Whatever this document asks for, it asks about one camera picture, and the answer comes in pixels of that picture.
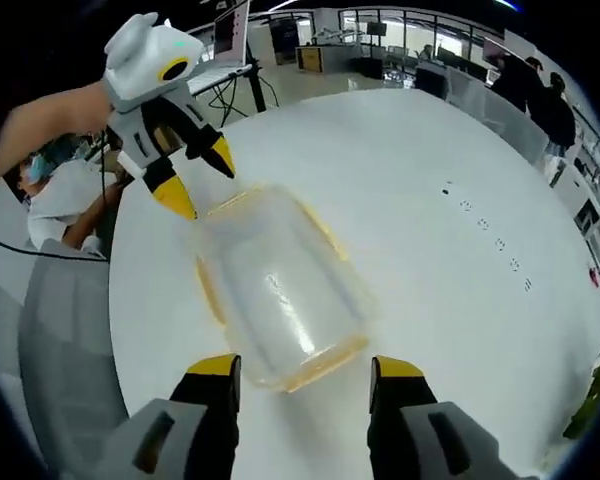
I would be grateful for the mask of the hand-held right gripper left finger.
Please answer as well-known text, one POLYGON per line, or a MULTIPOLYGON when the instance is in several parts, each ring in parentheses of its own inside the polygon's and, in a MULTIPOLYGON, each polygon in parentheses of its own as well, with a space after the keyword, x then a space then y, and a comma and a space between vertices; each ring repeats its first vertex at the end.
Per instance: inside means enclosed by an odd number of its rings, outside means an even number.
POLYGON ((241 356, 190 366, 168 399, 114 430, 96 479, 229 479, 239 443, 241 356))

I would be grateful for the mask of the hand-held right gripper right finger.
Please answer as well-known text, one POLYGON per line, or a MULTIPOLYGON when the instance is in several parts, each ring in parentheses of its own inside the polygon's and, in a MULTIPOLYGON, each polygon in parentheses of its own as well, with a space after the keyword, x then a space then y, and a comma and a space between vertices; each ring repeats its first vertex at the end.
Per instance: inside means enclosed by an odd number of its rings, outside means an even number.
POLYGON ((375 479, 499 479, 495 438, 453 402, 437 400, 415 365, 371 360, 367 446, 375 479))

